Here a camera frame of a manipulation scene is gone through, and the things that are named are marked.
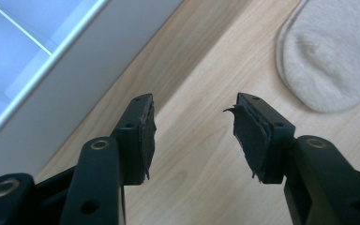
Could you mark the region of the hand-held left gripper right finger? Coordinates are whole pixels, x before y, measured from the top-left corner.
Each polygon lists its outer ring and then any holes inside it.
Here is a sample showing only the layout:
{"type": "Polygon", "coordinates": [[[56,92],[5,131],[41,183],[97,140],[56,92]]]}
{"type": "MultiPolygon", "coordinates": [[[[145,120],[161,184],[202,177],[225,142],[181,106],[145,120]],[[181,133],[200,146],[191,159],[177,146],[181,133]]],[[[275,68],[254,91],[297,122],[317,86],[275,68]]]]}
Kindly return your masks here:
{"type": "Polygon", "coordinates": [[[238,93],[226,112],[234,116],[233,135],[252,176],[264,184],[281,184],[284,152],[293,144],[295,126],[262,98],[250,94],[238,93]]]}

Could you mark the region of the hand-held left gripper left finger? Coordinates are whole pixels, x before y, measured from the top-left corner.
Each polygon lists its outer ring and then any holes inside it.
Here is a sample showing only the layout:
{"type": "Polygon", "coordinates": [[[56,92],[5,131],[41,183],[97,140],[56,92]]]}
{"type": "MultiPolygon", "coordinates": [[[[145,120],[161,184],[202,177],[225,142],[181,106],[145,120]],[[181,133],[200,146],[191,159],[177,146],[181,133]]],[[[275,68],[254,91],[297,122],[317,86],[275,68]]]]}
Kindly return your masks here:
{"type": "Polygon", "coordinates": [[[112,131],[111,136],[119,145],[125,186],[138,186],[150,178],[157,130],[154,113],[152,94],[135,97],[112,131]]]}

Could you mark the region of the white divided organizer box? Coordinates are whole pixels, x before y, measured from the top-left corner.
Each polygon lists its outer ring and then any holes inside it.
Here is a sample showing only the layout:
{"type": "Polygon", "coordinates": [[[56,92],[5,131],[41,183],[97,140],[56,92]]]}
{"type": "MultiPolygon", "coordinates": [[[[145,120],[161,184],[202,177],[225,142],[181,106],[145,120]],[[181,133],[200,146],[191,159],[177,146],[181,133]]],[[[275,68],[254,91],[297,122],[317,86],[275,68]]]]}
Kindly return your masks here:
{"type": "Polygon", "coordinates": [[[38,174],[183,0],[0,0],[0,176],[38,174]]]}

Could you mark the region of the beige sock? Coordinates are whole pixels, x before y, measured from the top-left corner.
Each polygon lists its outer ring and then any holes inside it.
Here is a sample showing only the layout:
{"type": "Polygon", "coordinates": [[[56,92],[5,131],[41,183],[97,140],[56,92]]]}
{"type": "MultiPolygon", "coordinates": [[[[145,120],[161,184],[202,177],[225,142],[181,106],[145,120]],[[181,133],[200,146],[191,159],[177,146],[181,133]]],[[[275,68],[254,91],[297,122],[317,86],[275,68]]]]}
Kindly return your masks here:
{"type": "Polygon", "coordinates": [[[300,0],[277,36],[277,70],[310,109],[360,103],[360,0],[300,0]]]}

